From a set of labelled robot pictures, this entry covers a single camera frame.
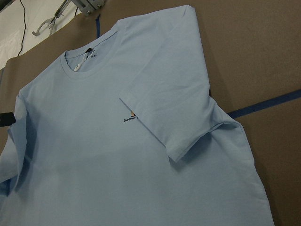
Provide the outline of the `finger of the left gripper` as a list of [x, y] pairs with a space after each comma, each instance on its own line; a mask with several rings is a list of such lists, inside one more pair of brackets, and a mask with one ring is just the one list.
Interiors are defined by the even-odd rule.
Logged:
[[0, 113], [0, 127], [11, 126], [16, 122], [13, 112]]

